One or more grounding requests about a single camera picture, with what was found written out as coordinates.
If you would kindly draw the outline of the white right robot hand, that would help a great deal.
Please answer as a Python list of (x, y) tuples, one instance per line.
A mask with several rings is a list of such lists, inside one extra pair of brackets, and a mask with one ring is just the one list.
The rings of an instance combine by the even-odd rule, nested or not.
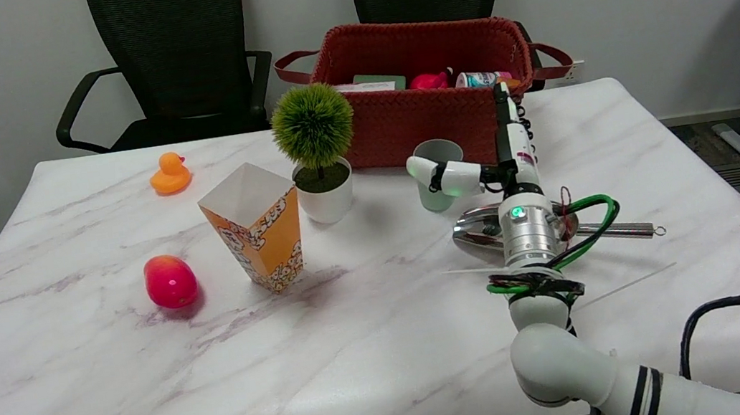
[(464, 161), (435, 161), (410, 156), (407, 172), (429, 192), (451, 198), (477, 196), (485, 191), (501, 193), (504, 199), (523, 193), (543, 194), (531, 133), (519, 116), (508, 83), (501, 77), (493, 87), (498, 130), (495, 144), (496, 164)]

